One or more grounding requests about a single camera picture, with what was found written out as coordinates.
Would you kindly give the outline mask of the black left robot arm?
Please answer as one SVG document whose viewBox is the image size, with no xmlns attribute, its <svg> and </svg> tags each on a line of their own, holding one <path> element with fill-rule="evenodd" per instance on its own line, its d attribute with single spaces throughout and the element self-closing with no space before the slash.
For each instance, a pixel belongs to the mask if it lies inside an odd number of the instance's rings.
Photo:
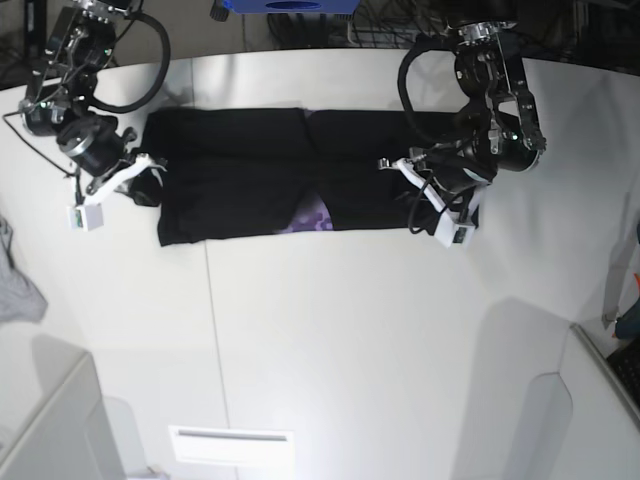
<svg viewBox="0 0 640 480">
<path fill-rule="evenodd" d="M 397 88 L 405 118 L 418 137 L 410 161 L 440 192 L 493 182 L 501 170 L 534 167 L 546 149 L 534 95 L 529 89 L 513 1 L 439 1 L 443 30 L 417 36 L 401 61 Z M 449 130 L 438 133 L 420 120 L 408 92 L 408 73 L 421 55 L 445 48 L 467 104 Z"/>
</svg>

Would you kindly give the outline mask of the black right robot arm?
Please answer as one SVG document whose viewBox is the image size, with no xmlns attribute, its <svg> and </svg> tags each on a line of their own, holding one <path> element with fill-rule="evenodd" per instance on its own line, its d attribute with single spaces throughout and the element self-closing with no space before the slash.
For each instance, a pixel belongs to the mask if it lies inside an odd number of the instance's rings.
<svg viewBox="0 0 640 480">
<path fill-rule="evenodd" d="M 138 100 L 126 105 L 108 104 L 95 95 L 98 75 L 122 38 L 115 26 L 119 18 L 147 25 L 161 43 L 153 83 Z M 170 59 L 165 27 L 129 1 L 75 1 L 61 10 L 15 113 L 31 135 L 55 139 L 74 167 L 64 173 L 66 177 L 79 181 L 82 174 L 90 175 L 87 186 L 74 186 L 79 205 L 112 192 L 141 206 L 159 204 L 158 172 L 164 166 L 138 148 L 127 148 L 137 138 L 135 129 L 119 133 L 117 128 L 119 116 L 141 109 L 159 93 Z"/>
</svg>

